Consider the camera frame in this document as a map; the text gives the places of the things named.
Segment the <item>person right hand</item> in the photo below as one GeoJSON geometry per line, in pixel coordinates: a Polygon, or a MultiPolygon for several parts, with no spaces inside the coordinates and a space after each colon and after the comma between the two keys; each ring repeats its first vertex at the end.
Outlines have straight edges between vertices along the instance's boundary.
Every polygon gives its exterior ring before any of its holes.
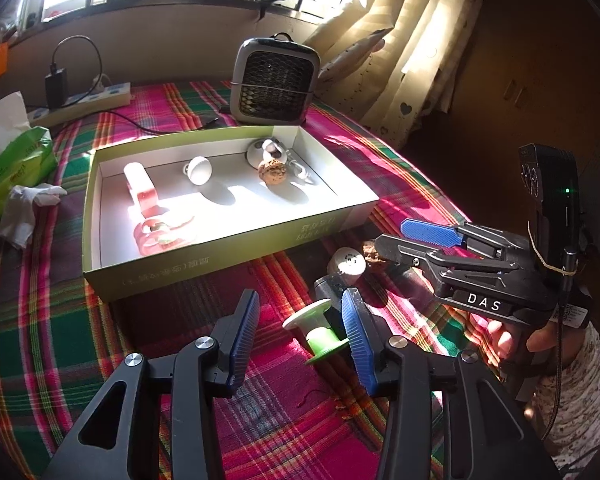
{"type": "Polygon", "coordinates": [[[562,339],[558,339],[558,326],[552,321],[527,335],[523,330],[506,328],[501,321],[490,320],[475,313],[471,313],[470,320],[486,332],[496,353],[503,359],[512,356],[523,341],[529,352],[548,351],[553,361],[558,358],[557,349],[562,350],[560,362],[562,367],[566,367],[577,357],[585,341],[585,330],[576,330],[569,326],[562,328],[562,339]]]}

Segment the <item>patterned sleeve forearm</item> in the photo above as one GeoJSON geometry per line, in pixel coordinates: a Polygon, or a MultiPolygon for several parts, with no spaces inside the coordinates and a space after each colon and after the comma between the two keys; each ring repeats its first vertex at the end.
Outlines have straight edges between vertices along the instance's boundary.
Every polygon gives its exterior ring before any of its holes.
{"type": "Polygon", "coordinates": [[[559,408],[548,440],[558,469],[573,479],[600,450],[600,334],[590,325],[562,371],[559,408]]]}

